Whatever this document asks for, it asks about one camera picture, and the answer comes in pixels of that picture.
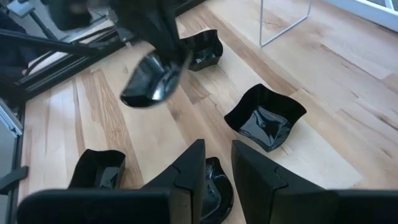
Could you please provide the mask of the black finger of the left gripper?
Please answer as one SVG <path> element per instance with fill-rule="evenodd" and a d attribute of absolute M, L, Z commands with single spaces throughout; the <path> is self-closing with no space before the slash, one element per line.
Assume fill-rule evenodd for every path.
<path fill-rule="evenodd" d="M 184 63 L 190 51 L 180 39 L 176 24 L 174 0 L 148 0 L 151 43 L 159 55 L 175 63 Z"/>
<path fill-rule="evenodd" d="M 157 0 L 110 0 L 119 24 L 158 49 L 162 28 Z"/>

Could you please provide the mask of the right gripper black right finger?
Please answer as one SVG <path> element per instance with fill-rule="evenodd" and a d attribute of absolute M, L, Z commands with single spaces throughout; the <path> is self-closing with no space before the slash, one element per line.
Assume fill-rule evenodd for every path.
<path fill-rule="evenodd" d="M 398 224 L 398 190 L 326 190 L 239 140 L 231 163 L 247 224 Z"/>

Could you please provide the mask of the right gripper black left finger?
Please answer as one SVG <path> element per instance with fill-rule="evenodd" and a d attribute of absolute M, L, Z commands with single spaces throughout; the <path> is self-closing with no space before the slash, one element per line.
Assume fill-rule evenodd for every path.
<path fill-rule="evenodd" d="M 204 179 L 197 139 L 140 189 L 43 190 L 19 204 L 17 224 L 199 224 Z"/>

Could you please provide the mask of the black leaf-shaped mini plate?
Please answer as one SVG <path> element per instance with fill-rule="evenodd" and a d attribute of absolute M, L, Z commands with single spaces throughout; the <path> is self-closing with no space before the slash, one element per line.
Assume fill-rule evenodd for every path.
<path fill-rule="evenodd" d="M 131 108 L 148 108 L 167 101 L 188 70 L 192 56 L 188 50 L 171 60 L 157 50 L 149 52 L 134 68 L 120 100 Z"/>
<path fill-rule="evenodd" d="M 206 158 L 200 224 L 221 224 L 231 213 L 234 191 L 217 157 Z"/>

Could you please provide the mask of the black square mini plate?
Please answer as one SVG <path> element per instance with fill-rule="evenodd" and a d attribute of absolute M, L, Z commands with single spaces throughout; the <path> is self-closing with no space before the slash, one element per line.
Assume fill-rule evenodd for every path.
<path fill-rule="evenodd" d="M 193 52 L 189 70 L 197 72 L 206 67 L 217 65 L 223 55 L 223 44 L 216 29 L 204 30 L 182 39 Z"/>
<path fill-rule="evenodd" d="M 224 120 L 231 129 L 271 152 L 286 141 L 295 123 L 306 113 L 295 99 L 259 83 L 245 92 Z"/>
<path fill-rule="evenodd" d="M 125 170 L 126 155 L 121 151 L 87 149 L 79 158 L 69 189 L 118 189 Z"/>

